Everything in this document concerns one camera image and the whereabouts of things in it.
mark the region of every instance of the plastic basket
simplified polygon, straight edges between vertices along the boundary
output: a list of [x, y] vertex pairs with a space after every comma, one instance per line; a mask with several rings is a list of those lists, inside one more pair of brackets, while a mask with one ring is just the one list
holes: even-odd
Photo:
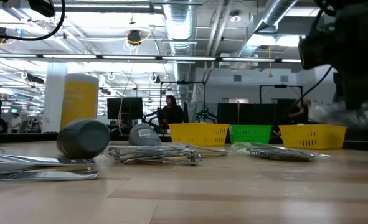
[[268, 125], [231, 125], [229, 127], [231, 143], [257, 142], [268, 144], [270, 133], [271, 126]]
[[324, 124], [281, 125], [283, 144], [301, 149], [341, 149], [346, 127]]
[[169, 124], [171, 140], [196, 146], [223, 146], [228, 124]]

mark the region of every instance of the white pillar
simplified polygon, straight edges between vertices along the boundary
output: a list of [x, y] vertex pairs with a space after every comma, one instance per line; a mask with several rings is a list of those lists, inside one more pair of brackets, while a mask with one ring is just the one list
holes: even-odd
[[59, 132], [67, 63], [48, 63], [42, 132]]

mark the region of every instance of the silver duct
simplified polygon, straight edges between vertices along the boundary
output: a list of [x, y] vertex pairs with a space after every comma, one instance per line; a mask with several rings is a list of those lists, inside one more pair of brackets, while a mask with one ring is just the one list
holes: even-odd
[[[194, 30], [195, 7], [187, 5], [164, 5], [164, 14], [166, 15], [166, 29], [171, 40], [189, 40], [192, 38]], [[192, 56], [194, 45], [188, 43], [170, 43], [171, 53], [174, 56]], [[177, 63], [176, 65], [177, 81], [193, 81], [194, 69], [192, 64]], [[190, 96], [186, 92], [187, 88], [178, 88], [181, 98]]]
[[[56, 11], [62, 9], [62, 5], [54, 5]], [[161, 5], [149, 4], [97, 4], [93, 7], [93, 4], [67, 4], [66, 12], [99, 12], [99, 13], [148, 13], [148, 14], [160, 14], [163, 15], [163, 9]]]
[[[13, 0], [3, 3], [5, 6], [26, 9], [30, 8], [26, 0]], [[61, 4], [55, 4], [56, 11], [62, 10]], [[100, 12], [100, 13], [148, 13], [164, 15], [163, 9], [159, 4], [133, 2], [132, 4], [85, 4], [82, 2], [68, 2], [66, 12]]]
[[[268, 26], [277, 26], [278, 23], [284, 18], [288, 11], [297, 3], [298, 0], [269, 0], [265, 6], [265, 10], [261, 14], [260, 20], [252, 22], [252, 33], [249, 35], [247, 43], [239, 50], [236, 57], [251, 57], [256, 51], [256, 45], [252, 45], [250, 38], [252, 34], [260, 28], [266, 28]], [[235, 69], [237, 64], [231, 63], [231, 69]]]

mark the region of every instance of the metal stand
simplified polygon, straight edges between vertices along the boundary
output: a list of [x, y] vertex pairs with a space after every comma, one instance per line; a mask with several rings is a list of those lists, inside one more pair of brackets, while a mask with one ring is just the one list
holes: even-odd
[[273, 88], [299, 88], [300, 94], [303, 96], [303, 87], [296, 86], [296, 85], [260, 85], [259, 87], [259, 94], [260, 94], [260, 104], [262, 104], [262, 88], [263, 87], [273, 87]]
[[185, 145], [160, 146], [114, 146], [109, 148], [107, 156], [124, 164], [136, 161], [174, 162], [195, 166], [202, 156]]

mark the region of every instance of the computer monitor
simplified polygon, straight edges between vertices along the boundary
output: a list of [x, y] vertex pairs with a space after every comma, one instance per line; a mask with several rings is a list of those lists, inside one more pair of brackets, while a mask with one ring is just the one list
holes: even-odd
[[[108, 119], [119, 119], [119, 110], [122, 98], [108, 98]], [[142, 119], [142, 98], [124, 97], [121, 108], [122, 119]]]

